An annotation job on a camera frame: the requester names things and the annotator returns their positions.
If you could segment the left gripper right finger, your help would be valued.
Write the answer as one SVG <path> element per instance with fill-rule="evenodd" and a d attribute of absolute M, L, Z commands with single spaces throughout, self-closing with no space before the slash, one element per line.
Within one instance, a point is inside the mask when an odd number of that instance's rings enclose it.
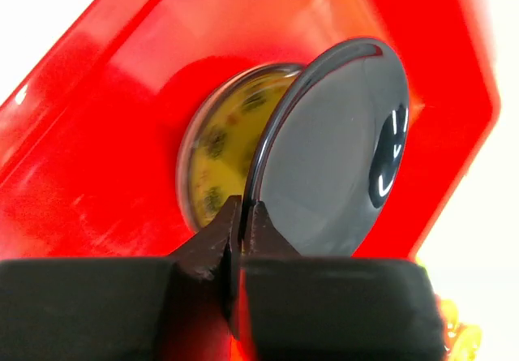
<path fill-rule="evenodd" d="M 242 350 L 251 360 L 441 360 L 444 322 L 408 261 L 301 256 L 263 203 L 248 213 Z"/>

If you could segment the brown yellow patterned plate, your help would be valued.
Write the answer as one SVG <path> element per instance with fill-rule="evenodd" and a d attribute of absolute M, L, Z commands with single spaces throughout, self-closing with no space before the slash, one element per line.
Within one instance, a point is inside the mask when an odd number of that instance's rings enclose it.
<path fill-rule="evenodd" d="M 252 67 L 203 100 L 182 139 L 175 176 L 179 208 L 192 231 L 210 223 L 229 196 L 243 194 L 262 132 L 302 69 L 292 62 Z"/>

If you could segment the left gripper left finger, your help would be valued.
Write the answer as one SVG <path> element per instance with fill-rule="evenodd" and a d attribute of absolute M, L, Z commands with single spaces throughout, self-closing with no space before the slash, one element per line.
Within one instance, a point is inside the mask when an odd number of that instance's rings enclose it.
<path fill-rule="evenodd" d="M 2 359 L 229 359 L 240 210 L 167 256 L 4 260 Z"/>

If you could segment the black plate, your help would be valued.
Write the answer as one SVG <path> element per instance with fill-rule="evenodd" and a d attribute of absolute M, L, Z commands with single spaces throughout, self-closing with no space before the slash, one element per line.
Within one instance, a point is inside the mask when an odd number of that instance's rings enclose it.
<path fill-rule="evenodd" d="M 305 256 L 351 256 L 396 182 L 410 124 L 410 91 L 395 51 L 354 38 L 297 76 L 252 158 L 243 207 L 262 203 Z"/>

